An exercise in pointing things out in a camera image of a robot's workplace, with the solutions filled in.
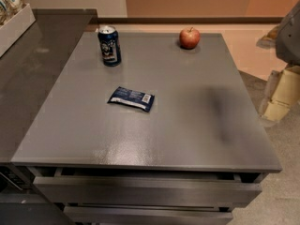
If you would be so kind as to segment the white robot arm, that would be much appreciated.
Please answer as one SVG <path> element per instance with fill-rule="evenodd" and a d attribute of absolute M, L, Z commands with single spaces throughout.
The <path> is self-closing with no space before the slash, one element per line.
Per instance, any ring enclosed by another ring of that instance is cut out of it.
<path fill-rule="evenodd" d="M 300 100 L 300 1 L 264 38 L 274 40 L 277 58 L 287 64 L 269 75 L 259 107 L 262 125 L 270 128 Z"/>

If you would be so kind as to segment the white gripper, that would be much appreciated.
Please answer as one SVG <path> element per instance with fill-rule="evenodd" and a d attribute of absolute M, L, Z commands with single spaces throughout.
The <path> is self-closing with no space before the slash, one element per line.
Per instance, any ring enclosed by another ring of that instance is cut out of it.
<path fill-rule="evenodd" d="M 272 71 L 259 106 L 260 123 L 265 128 L 277 124 L 300 100 L 300 67 Z"/>

